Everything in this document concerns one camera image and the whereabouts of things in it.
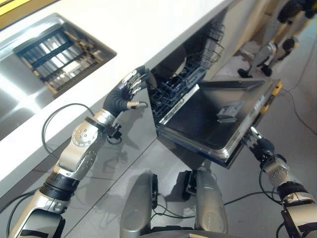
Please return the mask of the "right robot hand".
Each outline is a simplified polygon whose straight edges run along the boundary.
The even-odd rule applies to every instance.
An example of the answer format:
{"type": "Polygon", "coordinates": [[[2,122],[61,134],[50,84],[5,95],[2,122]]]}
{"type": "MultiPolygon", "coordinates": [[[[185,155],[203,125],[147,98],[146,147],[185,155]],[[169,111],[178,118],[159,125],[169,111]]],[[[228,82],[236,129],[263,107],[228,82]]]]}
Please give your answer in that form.
{"type": "Polygon", "coordinates": [[[260,163],[266,162],[274,154],[274,145],[253,126],[248,129],[242,141],[260,163]]]}

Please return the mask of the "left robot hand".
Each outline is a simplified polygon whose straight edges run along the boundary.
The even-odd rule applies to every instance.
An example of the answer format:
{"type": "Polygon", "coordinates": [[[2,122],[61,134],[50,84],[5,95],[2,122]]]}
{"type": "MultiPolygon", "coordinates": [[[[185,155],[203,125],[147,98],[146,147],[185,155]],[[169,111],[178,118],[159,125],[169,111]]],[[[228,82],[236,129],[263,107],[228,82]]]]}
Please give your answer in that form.
{"type": "Polygon", "coordinates": [[[121,112],[131,109],[147,108],[148,103],[144,101],[133,101],[137,93],[148,87],[151,78],[151,71],[144,65],[129,72],[123,79],[108,93],[103,109],[118,117],[121,112]]]}

